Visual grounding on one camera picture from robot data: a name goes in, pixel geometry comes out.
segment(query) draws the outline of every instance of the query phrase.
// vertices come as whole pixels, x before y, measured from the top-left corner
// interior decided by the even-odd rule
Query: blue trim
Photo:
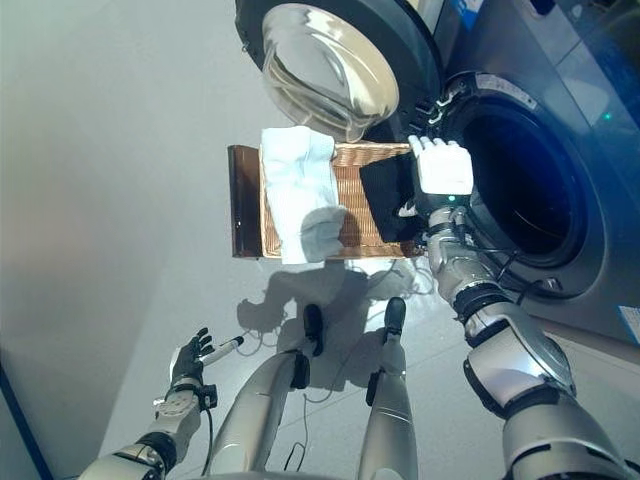
[[[484,0],[477,1],[479,2],[479,5],[478,10],[476,11],[468,8],[466,0],[449,0],[453,8],[458,12],[460,19],[467,30],[471,30],[473,28],[473,25],[476,23],[476,19],[480,13],[480,9],[482,8],[482,4],[484,3]]]
[[[629,325],[629,321],[625,318],[624,313],[622,313],[622,309],[620,307],[621,305],[618,305],[616,307],[616,311],[618,312],[618,317],[620,318],[620,320],[622,320],[622,324],[627,330],[629,337],[631,337],[631,340],[633,340],[636,343],[636,345],[640,345],[640,338],[636,336],[635,332],[631,328],[631,325]]]
[[[38,447],[38,442],[36,442],[33,433],[31,433],[31,429],[29,428],[29,424],[27,423],[27,419],[24,417],[24,413],[22,413],[22,409],[20,408],[20,404],[18,403],[18,399],[13,393],[13,389],[11,388],[11,384],[9,383],[9,379],[7,378],[7,373],[2,368],[0,364],[0,390],[4,395],[4,399],[9,406],[9,411],[11,412],[11,416],[13,417],[13,421],[16,423],[18,427],[18,431],[20,432],[20,436],[22,437],[22,441],[27,447],[27,451],[29,452],[29,456],[33,461],[33,464],[38,470],[38,474],[40,474],[40,478],[42,480],[53,480],[53,475],[51,475],[51,470],[49,470],[49,466],[47,462],[44,460],[42,456],[42,452],[40,451],[40,447]]]

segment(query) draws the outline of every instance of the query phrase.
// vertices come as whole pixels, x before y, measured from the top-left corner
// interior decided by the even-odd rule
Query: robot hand
[[[211,344],[213,339],[208,333],[208,328],[201,329],[189,343],[174,352],[169,367],[171,386],[184,379],[196,380],[200,385],[204,383],[202,380],[204,365],[200,361],[200,357],[214,351]]]
[[[428,219],[442,207],[464,206],[473,190],[471,155],[455,141],[409,137],[416,158],[413,169],[415,213]]]
[[[214,348],[208,333],[207,328],[201,329],[174,352],[169,367],[171,386],[147,433],[134,444],[94,461],[83,472],[83,480],[161,480],[184,459],[200,426],[200,412],[217,404],[216,386],[204,385],[203,368],[243,342],[236,337]]]

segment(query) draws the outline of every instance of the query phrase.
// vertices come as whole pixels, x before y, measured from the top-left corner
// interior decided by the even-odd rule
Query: washing machine door
[[[471,154],[476,240],[502,284],[528,297],[574,298],[600,275],[604,226],[584,158],[537,100],[493,74],[451,79],[427,134]]]
[[[338,141],[406,141],[440,97],[436,44],[406,0],[236,0],[276,105]]]

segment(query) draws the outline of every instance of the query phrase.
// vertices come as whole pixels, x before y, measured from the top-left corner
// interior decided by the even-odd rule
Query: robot
[[[569,362],[532,318],[495,280],[482,261],[466,221],[473,189],[469,153],[455,142],[409,137],[416,157],[412,205],[401,215],[425,220],[426,250],[439,294],[458,314],[472,347],[465,376],[485,408],[505,420],[505,479],[633,479],[603,429],[576,400]],[[359,480],[416,480],[418,459],[400,344],[405,315],[401,298],[389,300],[380,368],[371,375],[371,407],[360,456]],[[309,384],[309,359],[323,350],[322,314],[304,310],[305,338],[295,348],[266,360],[242,387],[209,452],[203,477],[213,480],[321,480],[299,472],[267,472],[285,400],[291,389]],[[206,329],[177,350],[171,385],[157,406],[155,421],[133,445],[99,458],[82,480],[160,480],[187,452],[201,412],[216,404],[214,385],[202,370],[242,343],[237,337],[218,348]]]

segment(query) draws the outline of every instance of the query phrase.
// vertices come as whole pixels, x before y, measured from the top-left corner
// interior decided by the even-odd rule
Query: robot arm
[[[506,420],[506,478],[635,478],[602,428],[578,404],[562,349],[510,300],[466,237],[464,207],[472,176],[466,150],[426,137],[410,142],[417,158],[415,206],[429,226],[430,269],[472,347],[464,362],[465,376],[483,405]],[[420,172],[429,168],[420,163],[436,157],[440,168],[448,168],[442,162],[447,155],[457,157],[448,181],[457,177],[466,187],[445,196],[425,184]]]
[[[156,407],[155,420],[133,445],[97,459],[81,480],[160,480],[184,460],[189,441],[200,427],[200,413],[217,404],[215,385],[204,385],[202,370],[242,344],[233,340],[214,349],[206,328],[176,350],[170,366],[171,386]]]

